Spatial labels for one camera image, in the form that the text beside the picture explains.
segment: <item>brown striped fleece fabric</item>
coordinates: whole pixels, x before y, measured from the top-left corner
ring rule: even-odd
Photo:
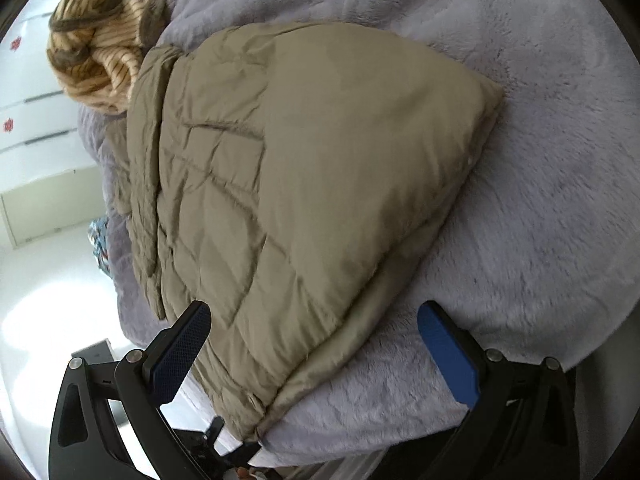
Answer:
[[[106,114],[129,107],[143,49],[166,25],[166,0],[62,0],[47,57],[69,97]]]

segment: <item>beige panel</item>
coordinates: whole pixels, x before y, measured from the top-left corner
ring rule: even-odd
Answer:
[[[69,171],[1,195],[14,246],[104,215],[99,168]]]

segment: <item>red flower decoration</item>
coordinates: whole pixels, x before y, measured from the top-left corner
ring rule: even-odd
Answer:
[[[22,37],[18,36],[11,42],[11,51],[15,52],[20,48],[20,44],[22,43]]]

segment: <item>silver bolt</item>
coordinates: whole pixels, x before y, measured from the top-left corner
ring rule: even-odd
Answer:
[[[142,350],[132,350],[127,354],[127,361],[130,363],[137,363],[142,359]]]
[[[560,368],[560,363],[553,357],[547,357],[545,359],[545,366],[549,368],[549,370],[558,370],[558,368]]]
[[[499,350],[495,348],[489,348],[486,352],[486,358],[489,359],[492,363],[499,363],[504,359],[504,355]]]
[[[78,370],[78,368],[81,366],[82,366],[81,357],[74,357],[73,359],[71,359],[71,361],[69,361],[69,368],[71,368],[72,370]]]

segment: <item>lavender blanket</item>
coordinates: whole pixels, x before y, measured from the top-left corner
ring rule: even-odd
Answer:
[[[438,300],[485,347],[573,366],[640,298],[640,66],[598,0],[170,0],[160,43],[191,50],[249,22],[335,19],[423,41],[489,76],[507,105],[415,279],[332,380],[265,437],[257,462],[320,462],[450,428],[451,397],[415,327]],[[80,131],[104,171],[105,118]],[[110,259],[126,335],[162,327],[132,273],[126,224],[110,208]],[[203,416],[213,412],[188,388]]]

